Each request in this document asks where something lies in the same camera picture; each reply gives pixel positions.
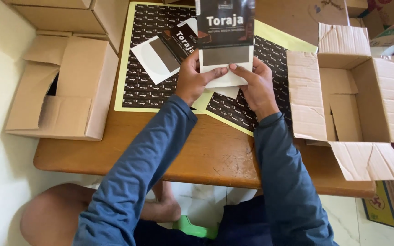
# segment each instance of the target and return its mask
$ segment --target wooden table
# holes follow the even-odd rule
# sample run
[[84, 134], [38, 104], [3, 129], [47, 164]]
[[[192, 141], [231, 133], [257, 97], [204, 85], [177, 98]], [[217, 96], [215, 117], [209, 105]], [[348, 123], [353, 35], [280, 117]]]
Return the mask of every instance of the wooden table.
[[[299, 4], [295, 4], [298, 2], [297, 0], [285, 0], [282, 5], [288, 6], [287, 2], [291, 1], [293, 1], [293, 8], [299, 9]], [[281, 2], [258, 0], [257, 19], [278, 26], [283, 31], [291, 31], [296, 35], [295, 28], [290, 27], [285, 30], [283, 29], [284, 25], [280, 24], [277, 19], [289, 19], [294, 23], [300, 21], [295, 18], [295, 15], [305, 16], [305, 13], [296, 14], [293, 12], [290, 17], [286, 9], [283, 13], [283, 9], [275, 7], [276, 3]], [[305, 0], [305, 2], [320, 3], [317, 0]], [[283, 16], [277, 18], [275, 15], [278, 12]], [[329, 24], [347, 23], [345, 11], [341, 12], [343, 14], [340, 14], [340, 18], [334, 12], [331, 13], [334, 15], [334, 19], [328, 18], [322, 21]], [[310, 32], [315, 32], [314, 35], [317, 37], [314, 27], [312, 29], [313, 31]], [[298, 32], [298, 36], [308, 40], [310, 34], [301, 30]], [[34, 157], [36, 168], [47, 171], [105, 175], [137, 133], [154, 115], [153, 113], [114, 111], [113, 102], [115, 101], [116, 88], [117, 80], [102, 142], [43, 138], [39, 141]], [[253, 138], [210, 116], [197, 116], [199, 118], [197, 125], [191, 132], [183, 150], [165, 173], [164, 180], [259, 188], [260, 178], [254, 154]], [[374, 182], [345, 181], [330, 148], [307, 146], [301, 139], [295, 139], [295, 144], [302, 154], [304, 164], [319, 194], [349, 197], [373, 197], [375, 194]]]

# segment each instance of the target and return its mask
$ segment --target white tile floor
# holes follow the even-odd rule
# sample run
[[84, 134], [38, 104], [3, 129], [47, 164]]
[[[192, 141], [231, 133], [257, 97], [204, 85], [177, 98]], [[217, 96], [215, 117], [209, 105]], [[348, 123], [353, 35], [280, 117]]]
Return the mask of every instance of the white tile floor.
[[[215, 226], [223, 206], [253, 198], [256, 190], [173, 182], [182, 214], [198, 226]], [[394, 246], [394, 228], [368, 221], [361, 199], [320, 195], [340, 246]]]

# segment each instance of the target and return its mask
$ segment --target toraja label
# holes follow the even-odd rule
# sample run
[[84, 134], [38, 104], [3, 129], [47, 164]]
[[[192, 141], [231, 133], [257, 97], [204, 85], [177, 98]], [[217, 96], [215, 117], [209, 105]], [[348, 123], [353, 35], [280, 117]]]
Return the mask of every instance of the toraja label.
[[197, 35], [186, 22], [163, 31], [158, 37], [167, 46], [179, 64], [182, 64], [197, 48]]
[[200, 49], [253, 45], [255, 0], [200, 0]]

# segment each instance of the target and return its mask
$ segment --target sleeve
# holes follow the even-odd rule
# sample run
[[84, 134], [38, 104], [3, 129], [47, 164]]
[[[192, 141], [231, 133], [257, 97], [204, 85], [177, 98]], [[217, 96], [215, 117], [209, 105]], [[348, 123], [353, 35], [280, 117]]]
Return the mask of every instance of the sleeve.
[[134, 246], [133, 231], [145, 196], [176, 158], [196, 122], [189, 106], [172, 95], [105, 176], [79, 216], [72, 245]]
[[275, 245], [333, 246], [334, 232], [282, 113], [254, 132], [271, 236]]

